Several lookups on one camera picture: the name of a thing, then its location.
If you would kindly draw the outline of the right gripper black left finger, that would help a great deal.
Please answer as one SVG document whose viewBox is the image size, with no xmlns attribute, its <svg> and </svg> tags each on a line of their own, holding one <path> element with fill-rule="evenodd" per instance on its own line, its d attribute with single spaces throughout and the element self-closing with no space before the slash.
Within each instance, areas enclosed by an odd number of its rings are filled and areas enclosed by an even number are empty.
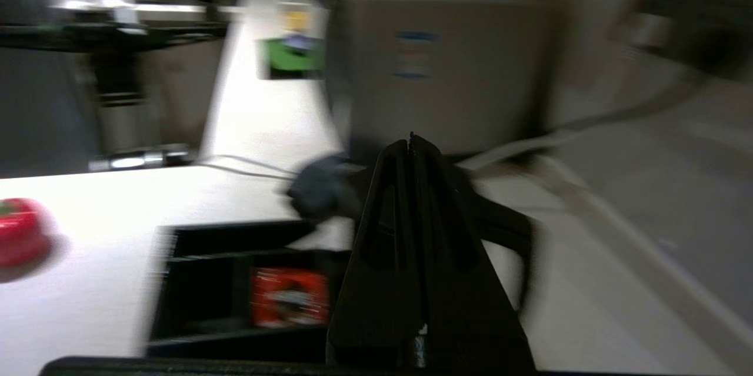
<svg viewBox="0 0 753 376">
<path fill-rule="evenodd" d="M 327 335 L 331 365 L 401 365 L 422 325 L 409 207 L 408 145 L 388 145 L 374 166 Z"/>
</svg>

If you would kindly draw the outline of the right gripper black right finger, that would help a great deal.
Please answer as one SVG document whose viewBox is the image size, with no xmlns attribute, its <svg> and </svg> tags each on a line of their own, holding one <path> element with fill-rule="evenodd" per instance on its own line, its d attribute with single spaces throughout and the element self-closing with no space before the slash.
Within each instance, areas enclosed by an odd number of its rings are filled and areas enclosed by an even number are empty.
<svg viewBox="0 0 753 376">
<path fill-rule="evenodd" d="M 532 279 L 532 220 L 477 193 L 468 176 L 419 135 L 411 137 L 411 161 L 425 315 L 425 333 L 411 341 L 412 367 L 534 367 L 520 322 Z M 484 240 L 519 258 L 517 305 Z"/>
</svg>

